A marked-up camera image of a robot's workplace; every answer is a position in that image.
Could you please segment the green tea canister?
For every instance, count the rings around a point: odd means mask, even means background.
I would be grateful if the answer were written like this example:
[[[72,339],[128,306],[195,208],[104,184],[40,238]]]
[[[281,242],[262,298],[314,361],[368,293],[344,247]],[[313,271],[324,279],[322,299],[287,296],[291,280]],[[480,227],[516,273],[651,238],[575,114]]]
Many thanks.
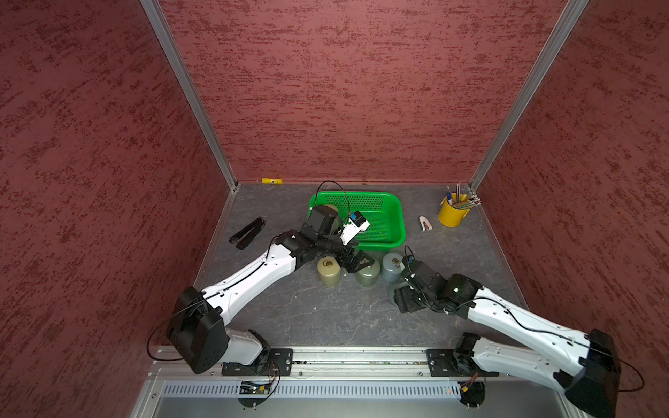
[[[381,274],[381,265],[379,261],[362,268],[355,274],[357,282],[363,287],[372,287],[376,284]]]

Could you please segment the beige tea canister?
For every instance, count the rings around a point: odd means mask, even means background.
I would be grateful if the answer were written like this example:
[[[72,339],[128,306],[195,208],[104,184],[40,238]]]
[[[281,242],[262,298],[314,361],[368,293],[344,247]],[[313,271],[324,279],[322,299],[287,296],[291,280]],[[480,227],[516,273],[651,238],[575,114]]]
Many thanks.
[[[321,258],[317,263],[317,271],[320,281],[325,287],[333,287],[341,279],[341,267],[332,256]]]

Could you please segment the grey-blue tea canister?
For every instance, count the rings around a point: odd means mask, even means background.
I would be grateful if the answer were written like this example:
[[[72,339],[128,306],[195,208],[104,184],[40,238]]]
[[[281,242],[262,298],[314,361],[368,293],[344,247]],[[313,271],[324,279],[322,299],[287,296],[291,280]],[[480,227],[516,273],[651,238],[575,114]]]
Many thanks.
[[[381,278],[388,284],[396,283],[402,276],[404,264],[402,255],[398,253],[387,253],[383,256],[381,267]]]

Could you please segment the green plastic basket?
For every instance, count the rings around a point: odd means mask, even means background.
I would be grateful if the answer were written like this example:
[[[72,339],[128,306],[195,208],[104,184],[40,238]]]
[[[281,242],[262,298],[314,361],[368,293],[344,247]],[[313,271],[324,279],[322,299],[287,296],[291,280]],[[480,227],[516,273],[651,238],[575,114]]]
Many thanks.
[[[318,205],[334,205],[341,217],[347,210],[360,212],[369,221],[368,229],[355,238],[359,249],[388,252],[401,247],[406,240],[402,203],[392,193],[370,191],[320,191],[308,202],[308,211]]]

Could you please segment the grey tea canister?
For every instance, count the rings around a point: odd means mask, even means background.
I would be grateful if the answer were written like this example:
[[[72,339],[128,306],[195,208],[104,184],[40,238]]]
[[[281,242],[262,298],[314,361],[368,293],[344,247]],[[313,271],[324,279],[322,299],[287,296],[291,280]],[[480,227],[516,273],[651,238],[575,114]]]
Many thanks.
[[[394,299],[397,296],[397,294],[411,295],[412,293],[413,293],[412,287],[409,285],[408,282],[405,281],[405,282],[397,283],[397,284],[394,285],[394,287],[392,287],[392,289],[390,290],[390,297],[392,299]]]

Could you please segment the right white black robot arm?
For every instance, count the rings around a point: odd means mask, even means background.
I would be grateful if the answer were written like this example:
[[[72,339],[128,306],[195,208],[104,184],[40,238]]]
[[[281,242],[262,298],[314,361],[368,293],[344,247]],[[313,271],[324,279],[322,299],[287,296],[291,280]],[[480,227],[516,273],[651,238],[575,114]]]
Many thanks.
[[[471,379],[508,374],[561,393],[589,416],[615,416],[621,367],[609,334],[550,322],[465,275],[444,278],[412,255],[404,257],[401,266],[405,283],[393,296],[401,312],[428,309],[456,315],[517,342],[509,346],[465,333],[438,366]]]

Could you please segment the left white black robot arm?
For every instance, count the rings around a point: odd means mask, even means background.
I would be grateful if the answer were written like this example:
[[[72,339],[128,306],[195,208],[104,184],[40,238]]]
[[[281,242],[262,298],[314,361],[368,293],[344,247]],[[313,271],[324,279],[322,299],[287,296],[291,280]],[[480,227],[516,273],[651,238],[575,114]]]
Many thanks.
[[[318,205],[298,230],[288,230],[270,241],[256,260],[231,276],[200,291],[188,287],[178,297],[167,326],[167,338],[195,374],[218,363],[262,371],[268,366],[270,346],[253,330],[229,327],[247,303],[306,263],[331,257],[348,273],[374,264],[358,249],[357,235],[369,221],[353,212],[342,218],[336,209]]]

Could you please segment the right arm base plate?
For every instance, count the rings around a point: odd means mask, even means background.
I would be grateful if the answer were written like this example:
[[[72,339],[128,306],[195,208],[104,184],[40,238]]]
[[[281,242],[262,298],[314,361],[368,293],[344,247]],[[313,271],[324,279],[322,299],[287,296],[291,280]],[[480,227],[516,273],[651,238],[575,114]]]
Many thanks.
[[[427,349],[427,364],[431,377],[472,378],[498,377],[498,372],[482,370],[469,357],[459,355],[454,349]]]

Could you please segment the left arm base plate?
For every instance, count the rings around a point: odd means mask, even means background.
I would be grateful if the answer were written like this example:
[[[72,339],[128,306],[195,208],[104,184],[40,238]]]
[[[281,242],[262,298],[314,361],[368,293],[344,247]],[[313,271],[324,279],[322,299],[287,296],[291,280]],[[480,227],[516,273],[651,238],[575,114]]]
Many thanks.
[[[250,365],[240,363],[223,363],[223,376],[290,376],[293,365],[294,350],[292,348],[264,349]]]

